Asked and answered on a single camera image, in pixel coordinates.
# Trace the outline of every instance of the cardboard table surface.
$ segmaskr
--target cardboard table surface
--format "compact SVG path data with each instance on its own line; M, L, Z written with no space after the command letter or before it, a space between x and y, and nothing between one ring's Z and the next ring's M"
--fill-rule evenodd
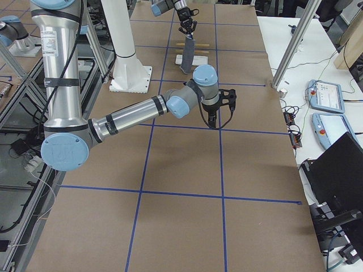
M197 109L167 114L96 146L66 174L28 272L324 270L255 11L196 7L195 39L210 45L220 88L237 92L233 120L214 131ZM174 64L176 14L149 8L137 3L131 19L137 56L153 66L149 92L105 85L91 117L191 78Z

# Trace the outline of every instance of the white table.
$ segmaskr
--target white table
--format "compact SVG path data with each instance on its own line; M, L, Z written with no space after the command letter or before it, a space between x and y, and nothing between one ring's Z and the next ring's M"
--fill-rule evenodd
M288 25L297 25L299 19L258 17L258 20L266 51L268 53L270 66L271 68L276 69L278 68L278 65L285 53L286 47L288 46L288 43L291 39L291 28ZM299 46L298 52L294 55L294 58L289 67L296 66L300 63L319 62L321 60L330 58L335 51L335 47L330 41L328 35L325 33L323 27L320 25L317 19L314 19L306 31L303 42ZM352 92L353 90L349 85L349 82L352 80L352 76L347 70L338 70L335 68L334 60L336 57L337 53L331 58L329 64L329 60L326 60L319 64L300 65L296 68L287 70L283 81L278 87L278 90L281 88L288 90L288 94L284 98L287 105L304 105L306 102L305 89L308 87L308 82L311 79L318 79L323 69L327 65L328 66L320 77L320 80L338 83L341 85L343 91ZM351 81L351 85L355 89L355 93L344 92L344 99L363 99L363 94L354 80ZM319 111L308 107L308 103L306 103L300 109L295 118L296 124L301 129L304 127L302 137L303 147L297 150L297 164L301 164L307 158L316 159L324 152L323 147L320 145L318 138L315 135L313 124L311 122L311 115L314 112ZM354 132L363 132L362 113L363 103L345 103L345 115L348 117L349 123L352 126ZM363 135L358 135L357 138L360 145L363 146ZM316 200L312 194L309 182L302 171L300 176L304 185L306 198L309 204L312 204ZM340 259L340 256L337 252L339 249L335 249L333 252L331 252L329 258L330 266L337 263L337 261ZM344 263L333 271L361 272L363 271L363 262L359 260L354 265L347 265Z

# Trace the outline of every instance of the sticker label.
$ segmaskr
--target sticker label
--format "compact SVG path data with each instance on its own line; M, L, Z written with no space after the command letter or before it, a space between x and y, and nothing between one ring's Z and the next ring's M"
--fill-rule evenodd
M56 31L41 31L41 50L43 57L58 57L58 41Z

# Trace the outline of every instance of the laptop screen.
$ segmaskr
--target laptop screen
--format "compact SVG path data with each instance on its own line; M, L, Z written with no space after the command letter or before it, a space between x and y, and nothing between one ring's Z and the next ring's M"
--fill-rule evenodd
M363 212L363 149L349 133L343 134L310 166L310 173L317 200L327 202L336 216L353 209ZM342 228L363 258L363 220Z

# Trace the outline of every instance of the light blue joint cap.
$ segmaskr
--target light blue joint cap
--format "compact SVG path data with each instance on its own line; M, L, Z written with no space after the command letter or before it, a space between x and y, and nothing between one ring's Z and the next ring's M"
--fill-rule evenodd
M0 18L4 23L20 23L20 19L15 15L4 16Z
M10 40L8 37L5 37L4 35L0 35L0 42L5 46L8 47L12 44L12 40Z
M61 10L69 7L75 0L31 0L37 6L47 10Z
M72 133L55 133L41 145L41 157L51 168L71 171L86 162L90 150L86 142Z
M81 35L85 35L88 32L88 26L87 25L83 25L81 26L81 31L79 32Z
M166 102L169 111L178 119L183 118L190 111L189 105L184 99L178 96L171 96Z
M218 82L216 70L208 64L196 67L193 79L200 86L212 86Z
M151 5L151 11L153 12L153 14L156 16L160 16L161 15L161 10L159 9L159 7L157 6L157 4L153 4Z

